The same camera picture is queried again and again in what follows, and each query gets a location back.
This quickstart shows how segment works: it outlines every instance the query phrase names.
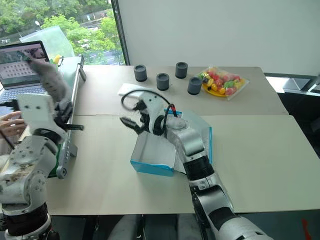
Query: plastic bag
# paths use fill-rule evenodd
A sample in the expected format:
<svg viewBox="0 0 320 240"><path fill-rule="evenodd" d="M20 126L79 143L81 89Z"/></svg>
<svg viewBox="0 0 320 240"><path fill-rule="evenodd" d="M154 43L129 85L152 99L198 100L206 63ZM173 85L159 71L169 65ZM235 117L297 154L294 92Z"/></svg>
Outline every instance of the plastic bag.
<svg viewBox="0 0 320 240"><path fill-rule="evenodd" d="M237 74L210 66L196 75L202 80L203 89L211 95L228 100L237 95L250 82Z"/></svg>

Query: white wall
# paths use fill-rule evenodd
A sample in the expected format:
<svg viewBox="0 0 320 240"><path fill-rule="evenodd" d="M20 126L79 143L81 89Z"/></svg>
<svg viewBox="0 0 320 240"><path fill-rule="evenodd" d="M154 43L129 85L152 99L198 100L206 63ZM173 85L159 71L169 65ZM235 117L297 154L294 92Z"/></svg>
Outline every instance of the white wall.
<svg viewBox="0 0 320 240"><path fill-rule="evenodd" d="M320 0L118 0L132 65L320 72Z"/></svg>

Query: yellow plate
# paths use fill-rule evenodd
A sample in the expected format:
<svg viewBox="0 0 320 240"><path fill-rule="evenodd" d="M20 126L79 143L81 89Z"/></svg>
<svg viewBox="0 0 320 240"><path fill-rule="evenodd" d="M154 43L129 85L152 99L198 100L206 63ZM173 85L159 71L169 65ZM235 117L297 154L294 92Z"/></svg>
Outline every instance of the yellow plate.
<svg viewBox="0 0 320 240"><path fill-rule="evenodd" d="M209 94L211 94L211 95L214 95L214 96L217 96L217 97L227 97L226 95L222 95L222 94L220 94L219 92L217 92L217 91L213 91L213 90L208 90L208 85L207 84L205 84L205 83L202 83L202 87L203 87L203 89L207 92L207 93L209 93Z"/></svg>

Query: laptop screen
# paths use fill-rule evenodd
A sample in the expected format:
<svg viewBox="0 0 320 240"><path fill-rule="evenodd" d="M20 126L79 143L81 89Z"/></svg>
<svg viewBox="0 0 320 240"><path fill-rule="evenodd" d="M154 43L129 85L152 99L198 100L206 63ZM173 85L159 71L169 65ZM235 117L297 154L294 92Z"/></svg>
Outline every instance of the laptop screen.
<svg viewBox="0 0 320 240"><path fill-rule="evenodd" d="M0 47L0 81L5 89L40 83L40 76L31 69L28 58L49 62L41 41Z"/></svg>

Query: table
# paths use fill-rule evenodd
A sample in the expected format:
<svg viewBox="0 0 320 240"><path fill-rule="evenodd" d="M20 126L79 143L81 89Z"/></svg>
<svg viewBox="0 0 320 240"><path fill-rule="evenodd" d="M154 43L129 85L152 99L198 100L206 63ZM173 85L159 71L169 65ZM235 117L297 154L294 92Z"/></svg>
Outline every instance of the table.
<svg viewBox="0 0 320 240"><path fill-rule="evenodd" d="M149 67L145 82L135 80L133 66L86 65L86 83L78 92L76 115L121 115L127 112L120 104L118 90L123 83L153 88L174 103L177 110L193 110L198 115L287 115L277 93L270 86L259 67L222 67L250 80L250 84L231 101L213 97L204 90L198 95L187 92L189 79L205 67L189 67L187 77L175 77L175 67ZM156 76L167 73L170 87L167 91L157 89Z"/></svg>
<svg viewBox="0 0 320 240"><path fill-rule="evenodd" d="M320 208L320 161L289 115L202 116L213 127L213 165L238 213ZM52 215L192 213L187 178L136 172L137 135L116 115L76 115L78 156L51 178Z"/></svg>

